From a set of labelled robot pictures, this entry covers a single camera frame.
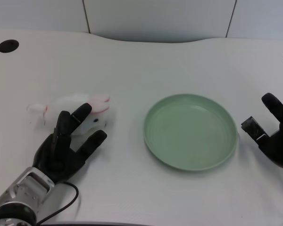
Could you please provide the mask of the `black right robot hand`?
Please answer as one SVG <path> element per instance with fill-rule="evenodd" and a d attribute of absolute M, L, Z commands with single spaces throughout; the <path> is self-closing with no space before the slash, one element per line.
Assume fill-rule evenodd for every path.
<path fill-rule="evenodd" d="M 241 128 L 256 142 L 260 151 L 273 163 L 283 168 L 283 102 L 273 94 L 266 93 L 261 98 L 265 107 L 280 122 L 279 130 L 269 136 L 263 128 L 249 117 L 241 124 Z"/>

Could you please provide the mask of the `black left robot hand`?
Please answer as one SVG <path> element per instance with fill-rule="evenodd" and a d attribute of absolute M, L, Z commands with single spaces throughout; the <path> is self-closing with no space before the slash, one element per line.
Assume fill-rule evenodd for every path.
<path fill-rule="evenodd" d="M 98 130 L 90 135 L 76 152 L 70 148 L 71 134 L 91 111 L 92 106 L 88 103 L 84 103 L 73 113 L 61 111 L 53 133 L 38 148 L 33 167 L 49 177 L 54 184 L 63 183 L 76 174 L 107 138 L 104 131 Z"/>

